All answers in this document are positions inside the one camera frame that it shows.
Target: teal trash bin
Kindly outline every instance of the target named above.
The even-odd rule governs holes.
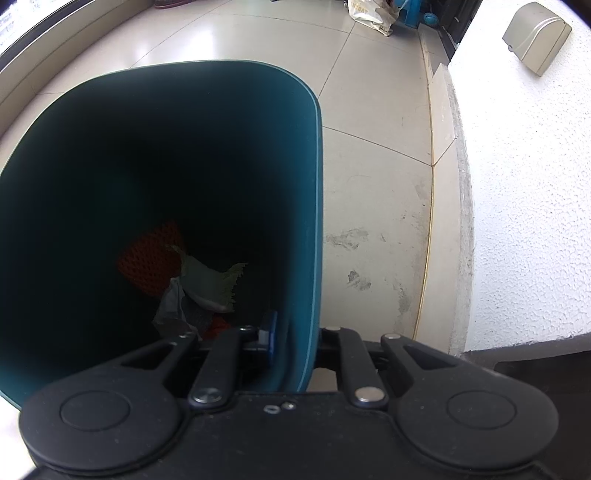
[[[92,79],[56,100],[0,175],[0,391],[16,405],[58,378],[155,341],[158,301],[117,270],[173,219],[210,268],[248,262],[236,315],[277,312],[261,391],[304,390],[322,266],[322,123],[285,70],[198,61]]]

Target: white textured wall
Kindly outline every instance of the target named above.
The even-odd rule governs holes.
[[[542,77],[502,40],[527,1],[483,0],[449,70],[474,202],[465,350],[591,332],[591,31],[573,31]]]

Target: tiled floor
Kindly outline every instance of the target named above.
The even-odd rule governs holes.
[[[386,38],[355,24],[341,0],[197,0],[149,9],[38,91],[0,139],[0,167],[40,112],[80,82],[130,67],[203,59],[276,64],[319,96],[322,324],[354,327],[372,340],[392,330],[412,335],[431,197],[427,81],[415,30],[396,25]],[[0,452],[2,435],[0,429]],[[8,478],[16,477],[0,472],[0,480]]]

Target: gray electrical box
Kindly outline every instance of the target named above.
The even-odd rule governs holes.
[[[542,76],[571,30],[554,12],[532,2],[515,13],[503,40],[526,67]]]

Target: black robotic gripper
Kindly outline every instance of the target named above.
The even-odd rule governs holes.
[[[24,405],[35,480],[554,479],[535,461],[558,415],[540,391],[390,333],[321,331],[338,391],[253,393],[251,327],[162,340],[57,381]]]

